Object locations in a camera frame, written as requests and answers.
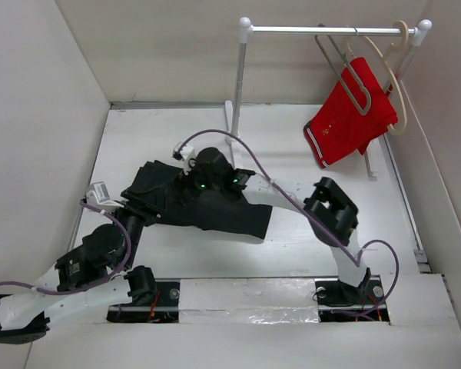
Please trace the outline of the black trousers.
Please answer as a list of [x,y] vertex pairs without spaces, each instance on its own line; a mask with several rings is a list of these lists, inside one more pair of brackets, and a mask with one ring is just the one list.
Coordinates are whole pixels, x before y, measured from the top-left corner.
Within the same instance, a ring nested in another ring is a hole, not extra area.
[[272,214],[269,205],[249,204],[244,197],[203,189],[195,196],[180,193],[182,170],[160,161],[138,169],[132,184],[121,192],[128,207],[157,224],[196,227],[265,239]]

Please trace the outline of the grey trouser hanger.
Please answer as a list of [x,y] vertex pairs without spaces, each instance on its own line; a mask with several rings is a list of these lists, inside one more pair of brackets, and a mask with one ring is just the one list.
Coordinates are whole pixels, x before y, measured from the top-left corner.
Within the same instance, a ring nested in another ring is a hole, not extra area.
[[335,64],[332,62],[330,56],[327,54],[326,49],[324,48],[322,42],[319,40],[319,35],[314,36],[314,39],[315,39],[315,42],[317,43],[317,46],[319,47],[321,53],[323,54],[324,58],[326,59],[328,65],[330,66],[330,68],[335,73],[338,82],[343,87],[343,90],[347,93],[347,96],[349,97],[350,101],[353,103],[356,110],[362,116],[365,116],[369,112],[369,110],[371,108],[371,104],[372,104],[371,94],[370,94],[369,90],[366,88],[366,86],[364,85],[364,83],[363,83],[362,79],[360,78],[360,76],[357,74],[357,72],[355,71],[355,69],[351,65],[351,62],[348,61],[348,59],[346,57],[346,54],[341,52],[340,47],[334,41],[333,36],[328,34],[327,38],[329,39],[330,44],[333,46],[333,48],[335,49],[337,54],[340,56],[340,59],[341,59],[341,61],[343,63],[344,68],[350,73],[350,76],[356,82],[358,89],[362,92],[362,94],[363,94],[363,96],[365,98],[364,103],[361,103],[360,100],[358,98],[356,98],[355,95],[353,94],[352,88],[346,83],[346,80],[342,76],[342,73],[335,66]]

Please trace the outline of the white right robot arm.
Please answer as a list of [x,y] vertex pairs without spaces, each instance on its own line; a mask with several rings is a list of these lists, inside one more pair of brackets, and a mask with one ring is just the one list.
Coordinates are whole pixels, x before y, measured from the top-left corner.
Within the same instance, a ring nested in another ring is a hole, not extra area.
[[356,303],[368,292],[370,269],[359,261],[358,207],[331,178],[314,184],[277,181],[252,170],[234,168],[216,148],[196,153],[191,147],[175,148],[173,157],[183,162],[181,180],[185,194],[196,197],[218,191],[230,200],[266,205],[304,215],[316,238],[330,247],[337,264],[341,296]]

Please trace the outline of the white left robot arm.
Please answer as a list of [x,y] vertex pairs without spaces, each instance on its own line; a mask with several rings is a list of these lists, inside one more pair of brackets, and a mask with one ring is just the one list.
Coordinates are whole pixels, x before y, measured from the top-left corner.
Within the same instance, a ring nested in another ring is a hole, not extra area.
[[61,256],[35,284],[10,281],[23,294],[0,294],[0,344],[26,344],[89,308],[150,304],[158,294],[152,270],[133,265],[141,233],[154,223],[126,204],[113,211],[80,205],[108,219]]

